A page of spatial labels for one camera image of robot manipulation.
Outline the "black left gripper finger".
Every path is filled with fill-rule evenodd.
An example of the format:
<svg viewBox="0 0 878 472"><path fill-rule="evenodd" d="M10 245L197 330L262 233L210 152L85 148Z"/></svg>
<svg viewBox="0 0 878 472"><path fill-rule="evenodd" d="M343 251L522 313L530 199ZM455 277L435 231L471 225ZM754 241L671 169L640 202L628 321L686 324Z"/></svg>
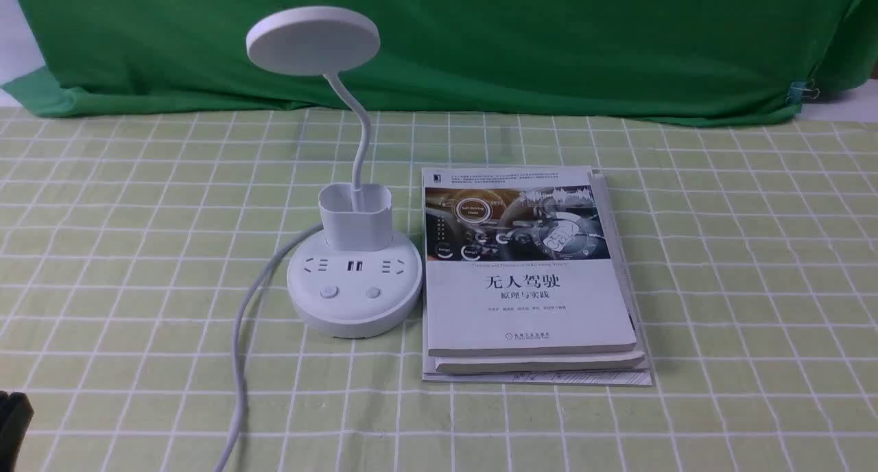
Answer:
<svg viewBox="0 0 878 472"><path fill-rule="evenodd" d="M33 417L27 394L1 391L1 471L14 471Z"/></svg>

